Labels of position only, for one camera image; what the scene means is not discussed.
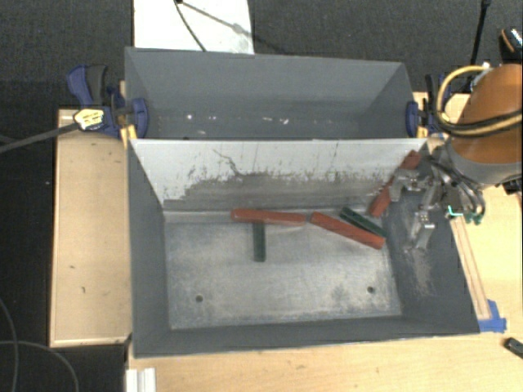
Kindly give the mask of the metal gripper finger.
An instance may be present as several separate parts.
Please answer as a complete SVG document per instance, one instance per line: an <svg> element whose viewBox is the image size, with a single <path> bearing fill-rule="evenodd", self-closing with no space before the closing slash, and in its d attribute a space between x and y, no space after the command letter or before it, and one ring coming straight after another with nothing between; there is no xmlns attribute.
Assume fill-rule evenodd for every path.
<svg viewBox="0 0 523 392"><path fill-rule="evenodd" d="M413 247L413 237L420 224L430 222L430 217L427 211L415 212L413 217L413 223L408 232L408 238L406 243L406 250L417 250Z"/></svg>
<svg viewBox="0 0 523 392"><path fill-rule="evenodd" d="M420 224L413 237L413 247L418 250L426 250L435 228L436 225L431 222Z"/></svg>

